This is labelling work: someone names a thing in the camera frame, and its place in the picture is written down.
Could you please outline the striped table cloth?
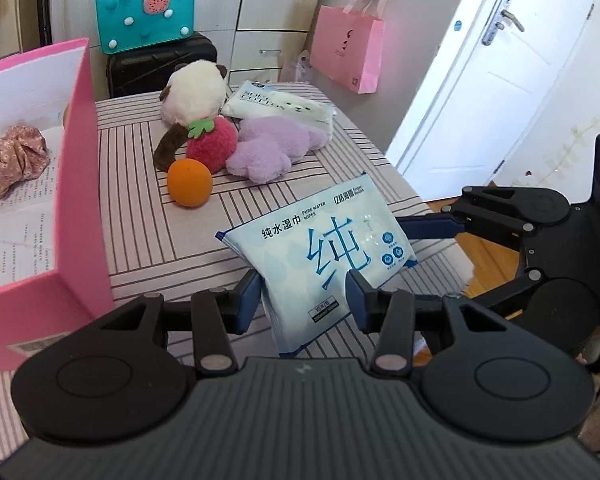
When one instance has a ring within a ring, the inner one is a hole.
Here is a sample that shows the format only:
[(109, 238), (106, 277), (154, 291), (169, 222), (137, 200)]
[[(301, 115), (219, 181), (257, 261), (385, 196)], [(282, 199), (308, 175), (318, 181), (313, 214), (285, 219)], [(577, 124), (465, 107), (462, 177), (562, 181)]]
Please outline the striped table cloth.
[[(187, 299), (213, 286), (230, 287), (247, 266), (215, 233), (258, 218), (335, 183), (366, 172), (396, 216), (426, 214), (430, 209), (399, 176), (372, 141), (338, 110), (329, 144), (309, 154), (280, 180), (257, 186), (229, 176), (213, 177), (208, 203), (200, 209), (175, 206), (166, 190), (166, 174), (152, 164), (152, 149), (166, 127), (160, 122), (158, 92), (100, 101), (96, 105), (99, 136), (99, 199), (107, 266), (114, 304), (143, 292), (160, 292), (167, 300)], [(474, 266), (452, 240), (413, 242), (415, 269), (390, 282), (416, 294), (462, 292)], [(27, 439), (12, 400), (10, 382), (26, 358), (68, 330), (15, 342), (16, 364), (0, 365), (0, 462)], [(302, 358), (358, 356), (366, 361), (376, 336), (364, 336), (350, 318), (302, 351)]]

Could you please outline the purple plush toy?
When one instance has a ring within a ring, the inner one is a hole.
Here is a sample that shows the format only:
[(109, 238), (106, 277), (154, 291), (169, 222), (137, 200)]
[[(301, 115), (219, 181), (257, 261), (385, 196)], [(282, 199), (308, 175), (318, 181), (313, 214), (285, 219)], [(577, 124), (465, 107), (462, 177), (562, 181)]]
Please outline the purple plush toy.
[(255, 184), (283, 177), (309, 152), (324, 148), (329, 134), (285, 117), (243, 119), (236, 150), (227, 159), (229, 174)]

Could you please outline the white wardrobe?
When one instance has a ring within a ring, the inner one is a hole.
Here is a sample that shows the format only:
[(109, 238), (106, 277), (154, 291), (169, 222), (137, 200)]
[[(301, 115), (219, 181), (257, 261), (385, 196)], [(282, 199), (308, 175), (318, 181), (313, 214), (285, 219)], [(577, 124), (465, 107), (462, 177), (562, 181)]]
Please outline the white wardrobe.
[[(195, 0), (194, 25), (215, 45), (231, 82), (254, 76), (274, 80), (284, 62), (303, 50), (317, 1)], [(38, 8), (43, 40), (90, 40), (95, 96), (108, 98), (107, 61), (99, 45), (95, 0), (38, 0)]]

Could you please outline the pink floral cloth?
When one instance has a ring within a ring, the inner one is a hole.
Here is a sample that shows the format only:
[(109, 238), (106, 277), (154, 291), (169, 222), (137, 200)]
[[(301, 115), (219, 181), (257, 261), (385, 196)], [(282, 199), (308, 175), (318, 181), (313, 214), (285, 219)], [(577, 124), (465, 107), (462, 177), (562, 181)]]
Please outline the pink floral cloth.
[(49, 164), (46, 140), (38, 128), (8, 128), (0, 136), (0, 200), (15, 184), (37, 179)]

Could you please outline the red strawberry plush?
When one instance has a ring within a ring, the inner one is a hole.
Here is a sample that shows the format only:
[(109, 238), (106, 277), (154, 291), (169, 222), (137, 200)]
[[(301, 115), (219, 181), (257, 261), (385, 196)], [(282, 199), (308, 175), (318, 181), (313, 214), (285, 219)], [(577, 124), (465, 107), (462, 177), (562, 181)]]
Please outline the red strawberry plush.
[(198, 160), (212, 174), (225, 167), (236, 148), (237, 130), (221, 115), (197, 120), (188, 126), (185, 156)]

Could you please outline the white brown plush toy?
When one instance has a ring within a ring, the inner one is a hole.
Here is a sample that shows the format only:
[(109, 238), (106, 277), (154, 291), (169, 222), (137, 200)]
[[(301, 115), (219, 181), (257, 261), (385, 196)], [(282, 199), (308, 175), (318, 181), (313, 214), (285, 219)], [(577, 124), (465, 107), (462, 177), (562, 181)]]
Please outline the white brown plush toy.
[(169, 127), (154, 151), (154, 165), (168, 171), (176, 152), (189, 140), (194, 122), (215, 118), (226, 97), (227, 68), (206, 60), (178, 66), (159, 96), (161, 117)]

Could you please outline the pink storage box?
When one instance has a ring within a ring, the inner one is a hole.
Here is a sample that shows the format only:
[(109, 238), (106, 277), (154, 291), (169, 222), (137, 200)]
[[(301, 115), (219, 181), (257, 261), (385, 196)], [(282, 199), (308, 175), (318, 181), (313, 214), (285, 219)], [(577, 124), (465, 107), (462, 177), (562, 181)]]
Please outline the pink storage box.
[(32, 126), (50, 164), (0, 201), (0, 370), (111, 310), (85, 38), (0, 61), (0, 134)]

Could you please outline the white tissue pack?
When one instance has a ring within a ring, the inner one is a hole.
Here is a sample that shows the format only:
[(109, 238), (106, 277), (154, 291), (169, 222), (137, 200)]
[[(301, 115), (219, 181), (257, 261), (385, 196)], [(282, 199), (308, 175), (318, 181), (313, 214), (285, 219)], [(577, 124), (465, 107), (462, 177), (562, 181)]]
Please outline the white tissue pack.
[(236, 119), (273, 116), (292, 119), (323, 131), (331, 139), (336, 112), (331, 105), (247, 80), (225, 102), (222, 114)]

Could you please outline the blue wet wipes pack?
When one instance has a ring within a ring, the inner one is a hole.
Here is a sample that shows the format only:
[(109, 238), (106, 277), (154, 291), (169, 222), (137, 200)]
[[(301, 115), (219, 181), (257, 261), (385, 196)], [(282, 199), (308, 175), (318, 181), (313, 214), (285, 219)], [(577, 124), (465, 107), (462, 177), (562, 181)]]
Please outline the blue wet wipes pack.
[(351, 312), (346, 277), (380, 287), (417, 257), (368, 174), (216, 234), (263, 278), (276, 350), (294, 356)]

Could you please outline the white door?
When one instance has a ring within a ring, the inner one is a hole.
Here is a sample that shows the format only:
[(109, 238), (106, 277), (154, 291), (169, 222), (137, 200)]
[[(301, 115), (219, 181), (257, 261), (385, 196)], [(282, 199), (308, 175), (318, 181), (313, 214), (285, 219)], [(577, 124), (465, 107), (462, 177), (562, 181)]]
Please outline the white door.
[(539, 113), (595, 0), (460, 0), (386, 157), (426, 202), (486, 185)]

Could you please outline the pink paper gift bag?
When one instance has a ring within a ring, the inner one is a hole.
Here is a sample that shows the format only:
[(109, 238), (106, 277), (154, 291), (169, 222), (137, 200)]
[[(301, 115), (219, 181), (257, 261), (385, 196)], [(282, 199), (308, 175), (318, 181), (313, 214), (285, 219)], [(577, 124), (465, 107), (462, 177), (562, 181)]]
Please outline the pink paper gift bag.
[(380, 77), (388, 0), (360, 0), (343, 8), (321, 6), (310, 49), (310, 62), (322, 75), (355, 94), (375, 93)]

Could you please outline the black suitcase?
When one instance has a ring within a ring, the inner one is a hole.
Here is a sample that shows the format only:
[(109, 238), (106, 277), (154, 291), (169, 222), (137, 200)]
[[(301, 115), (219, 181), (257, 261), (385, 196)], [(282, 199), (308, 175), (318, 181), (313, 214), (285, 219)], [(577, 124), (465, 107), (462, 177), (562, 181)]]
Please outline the black suitcase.
[(174, 70), (199, 60), (218, 60), (215, 45), (199, 32), (189, 38), (109, 55), (106, 67), (109, 96), (120, 98), (160, 91)]

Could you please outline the orange ball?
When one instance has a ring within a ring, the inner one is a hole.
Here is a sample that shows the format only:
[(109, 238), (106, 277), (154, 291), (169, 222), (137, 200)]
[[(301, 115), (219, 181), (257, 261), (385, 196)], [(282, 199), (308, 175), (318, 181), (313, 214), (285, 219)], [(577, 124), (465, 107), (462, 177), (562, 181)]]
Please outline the orange ball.
[(178, 206), (196, 208), (203, 205), (212, 192), (212, 174), (202, 162), (191, 158), (176, 160), (166, 174), (166, 186)]

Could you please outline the teal felt tote bag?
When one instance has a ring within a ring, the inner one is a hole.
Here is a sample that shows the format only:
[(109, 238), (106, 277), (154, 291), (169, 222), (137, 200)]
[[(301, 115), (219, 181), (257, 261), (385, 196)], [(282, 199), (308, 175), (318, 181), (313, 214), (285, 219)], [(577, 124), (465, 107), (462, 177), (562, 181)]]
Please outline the teal felt tote bag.
[(195, 0), (95, 0), (102, 53), (114, 55), (193, 36)]

